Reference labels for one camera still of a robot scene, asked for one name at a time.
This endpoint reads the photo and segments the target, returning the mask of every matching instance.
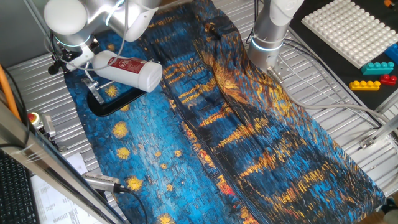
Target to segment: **blue lego brick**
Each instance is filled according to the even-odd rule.
[[[384,74],[390,74],[392,70],[394,69],[394,63],[389,62],[383,62],[383,63],[368,63],[364,67],[362,67],[361,71],[362,74],[364,75],[384,75]]]
[[[396,64],[398,64],[398,45],[393,44],[384,52],[388,57],[391,58]]]

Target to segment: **paper sheet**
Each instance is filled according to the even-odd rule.
[[[80,174],[87,172],[80,153],[70,156],[67,160]],[[37,175],[33,176],[31,180],[41,224],[100,223]]]

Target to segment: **starry night pattern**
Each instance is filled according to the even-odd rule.
[[[114,32],[96,38],[103,49],[122,41]],[[356,223],[384,202],[249,61],[237,28],[211,1],[158,12],[122,55],[160,61],[164,74],[114,114],[100,118],[87,107],[84,72],[65,80],[102,172],[140,196],[149,223]],[[129,89],[114,83],[100,93],[109,101]],[[131,223],[144,223],[133,197],[116,199]]]

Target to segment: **metal rack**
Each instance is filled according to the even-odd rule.
[[[235,23],[242,39],[246,40],[254,24],[253,0],[214,0],[213,2]],[[303,43],[291,30],[287,38]],[[283,47],[280,57],[281,64],[278,71],[283,76],[289,91],[301,102],[310,105],[336,102],[362,104],[334,73],[327,73],[308,56],[290,47]],[[9,71],[14,75],[22,90],[28,111],[47,113],[51,116],[57,132],[54,140],[59,146],[66,147],[62,155],[68,157],[80,153],[88,171],[100,174],[98,161],[78,118],[63,73],[59,72],[51,76],[47,72],[52,63],[51,55],[46,54],[11,67]],[[391,119],[398,114],[398,103],[389,105],[394,106],[384,111]],[[366,113],[346,108],[307,111],[383,189],[387,196],[398,189],[396,181],[398,179],[398,146],[393,139],[385,136],[382,141],[366,149],[362,149],[360,145],[361,141],[377,131],[375,128],[379,125],[376,120]],[[120,214],[123,220],[126,220],[113,196],[109,193],[106,196],[111,207]]]

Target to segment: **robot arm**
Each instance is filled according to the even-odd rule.
[[[125,1],[129,1],[129,9],[128,30],[124,38],[133,42],[146,30],[160,0],[50,0],[44,8],[44,19],[55,38],[68,51],[82,52],[70,62],[81,66],[95,56],[89,46],[94,39],[92,33],[97,28],[106,25],[123,37]],[[67,65],[67,68],[74,70],[74,66]]]
[[[274,67],[293,15],[304,0],[266,0],[253,28],[248,56],[264,71]]]

